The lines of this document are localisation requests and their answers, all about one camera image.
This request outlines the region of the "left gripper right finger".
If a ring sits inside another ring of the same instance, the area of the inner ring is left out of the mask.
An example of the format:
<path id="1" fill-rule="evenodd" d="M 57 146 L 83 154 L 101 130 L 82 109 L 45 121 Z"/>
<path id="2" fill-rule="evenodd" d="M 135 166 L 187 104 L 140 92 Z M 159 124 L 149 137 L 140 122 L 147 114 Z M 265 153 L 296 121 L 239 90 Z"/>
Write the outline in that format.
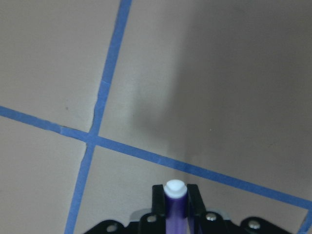
<path id="1" fill-rule="evenodd" d="M 196 184 L 187 184 L 188 190 L 188 218 L 200 217 L 206 212 L 199 187 Z"/>

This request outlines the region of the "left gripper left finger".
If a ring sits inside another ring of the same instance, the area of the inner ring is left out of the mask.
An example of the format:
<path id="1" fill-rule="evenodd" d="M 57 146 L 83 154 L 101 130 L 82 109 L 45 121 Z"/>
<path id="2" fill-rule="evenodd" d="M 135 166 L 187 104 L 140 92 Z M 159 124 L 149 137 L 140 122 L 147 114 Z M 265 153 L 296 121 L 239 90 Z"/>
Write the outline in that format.
<path id="1" fill-rule="evenodd" d="M 166 216 L 165 193 L 163 185 L 152 186 L 152 213 L 161 217 Z"/>

